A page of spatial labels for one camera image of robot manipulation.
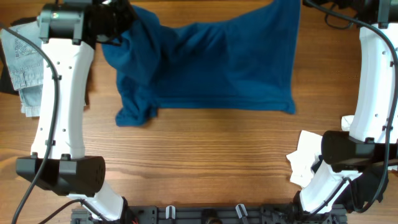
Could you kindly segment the blue polo shirt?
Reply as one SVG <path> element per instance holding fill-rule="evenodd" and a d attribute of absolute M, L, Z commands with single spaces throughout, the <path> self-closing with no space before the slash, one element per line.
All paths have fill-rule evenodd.
<path fill-rule="evenodd" d="M 295 113 L 292 97 L 300 1 L 274 1 L 222 22 L 163 26 L 137 7 L 121 45 L 103 45 L 116 70 L 118 126 L 141 126 L 161 108 Z"/>

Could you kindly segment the white t-shirt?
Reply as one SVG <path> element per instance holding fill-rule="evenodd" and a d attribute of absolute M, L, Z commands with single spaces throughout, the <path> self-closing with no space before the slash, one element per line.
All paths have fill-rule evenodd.
<path fill-rule="evenodd" d="M 344 131 L 326 131 L 323 135 L 302 131 L 297 150 L 287 159 L 292 167 L 290 181 L 306 187 L 314 178 L 317 162 L 325 162 L 335 172 L 364 172 L 372 166 L 381 166 L 386 151 L 388 118 L 375 114 L 370 122 L 352 123 Z"/>

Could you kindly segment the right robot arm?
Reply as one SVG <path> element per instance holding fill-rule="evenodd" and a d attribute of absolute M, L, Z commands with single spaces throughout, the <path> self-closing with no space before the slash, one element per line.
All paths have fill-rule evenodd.
<path fill-rule="evenodd" d="M 328 213 L 347 187 L 354 211 L 367 211 L 384 191 L 388 168 L 397 164 L 397 1 L 330 2 L 340 9 L 351 8 L 356 15 L 346 16 L 325 8 L 325 1 L 304 1 L 303 5 L 360 28 L 360 86 L 349 131 L 324 133 L 322 163 L 295 198 L 300 216 L 306 220 Z M 374 166 L 382 168 L 381 177 L 376 190 L 361 205 L 353 182 Z"/>

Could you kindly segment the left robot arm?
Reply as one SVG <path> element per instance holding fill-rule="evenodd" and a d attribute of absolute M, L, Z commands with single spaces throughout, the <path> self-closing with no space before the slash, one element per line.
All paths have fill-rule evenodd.
<path fill-rule="evenodd" d="M 137 223 L 126 199 L 105 181 L 105 161 L 83 143 L 86 83 L 97 43 L 120 45 L 137 19 L 128 1 L 46 4 L 37 20 L 44 58 L 40 118 L 30 155 L 16 162 L 32 187 L 82 204 L 95 223 Z"/>

